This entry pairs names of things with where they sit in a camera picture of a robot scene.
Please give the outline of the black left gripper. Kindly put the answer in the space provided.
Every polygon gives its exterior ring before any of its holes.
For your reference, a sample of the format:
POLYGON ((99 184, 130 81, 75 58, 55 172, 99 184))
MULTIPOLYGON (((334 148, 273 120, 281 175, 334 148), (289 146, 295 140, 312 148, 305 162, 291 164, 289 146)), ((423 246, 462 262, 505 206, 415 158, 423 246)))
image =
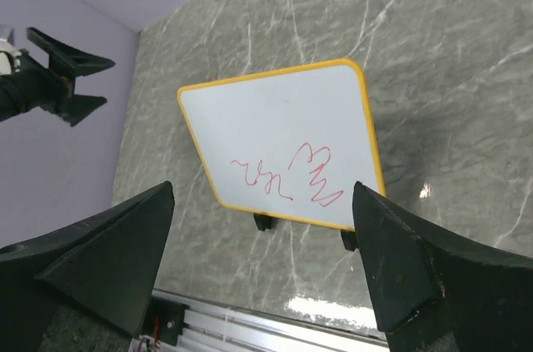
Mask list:
POLYGON ((1 74, 1 121, 41 107, 74 127, 107 102, 105 97, 73 95, 73 89, 75 78, 112 68, 113 60, 68 46, 35 27, 26 34, 48 55, 48 67, 27 50, 17 56, 1 53, 12 64, 10 73, 1 74))

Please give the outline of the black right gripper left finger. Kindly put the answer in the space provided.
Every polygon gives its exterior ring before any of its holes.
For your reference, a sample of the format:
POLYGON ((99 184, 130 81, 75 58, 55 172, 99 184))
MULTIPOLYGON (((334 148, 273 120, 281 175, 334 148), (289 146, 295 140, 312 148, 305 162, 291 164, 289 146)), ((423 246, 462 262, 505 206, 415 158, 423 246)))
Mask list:
POLYGON ((3 351, 125 351, 147 312, 174 211, 164 181, 1 249, 3 351))

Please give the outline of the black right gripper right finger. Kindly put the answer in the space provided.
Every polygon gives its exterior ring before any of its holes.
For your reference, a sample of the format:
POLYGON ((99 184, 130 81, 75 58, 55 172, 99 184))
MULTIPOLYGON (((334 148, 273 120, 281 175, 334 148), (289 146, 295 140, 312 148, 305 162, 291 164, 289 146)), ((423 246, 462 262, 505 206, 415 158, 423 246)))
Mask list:
POLYGON ((532 260, 437 226, 357 182, 352 211, 392 351, 530 351, 532 260))

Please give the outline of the yellow framed whiteboard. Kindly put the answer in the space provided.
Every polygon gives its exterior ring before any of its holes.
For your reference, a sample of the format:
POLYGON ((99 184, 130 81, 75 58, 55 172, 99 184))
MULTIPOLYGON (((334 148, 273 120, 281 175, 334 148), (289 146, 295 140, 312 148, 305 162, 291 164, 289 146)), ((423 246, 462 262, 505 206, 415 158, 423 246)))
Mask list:
POLYGON ((357 182, 386 190, 362 67, 348 58, 181 87, 177 101, 217 201, 339 230, 357 247, 357 182))

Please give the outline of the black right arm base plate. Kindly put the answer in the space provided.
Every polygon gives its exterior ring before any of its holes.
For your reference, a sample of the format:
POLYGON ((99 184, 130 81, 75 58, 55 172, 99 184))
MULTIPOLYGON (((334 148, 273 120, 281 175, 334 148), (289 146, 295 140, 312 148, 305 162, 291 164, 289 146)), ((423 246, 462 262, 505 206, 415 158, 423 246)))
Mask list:
POLYGON ((150 335, 163 344, 177 346, 187 308, 187 305, 153 296, 142 322, 141 335, 150 335))

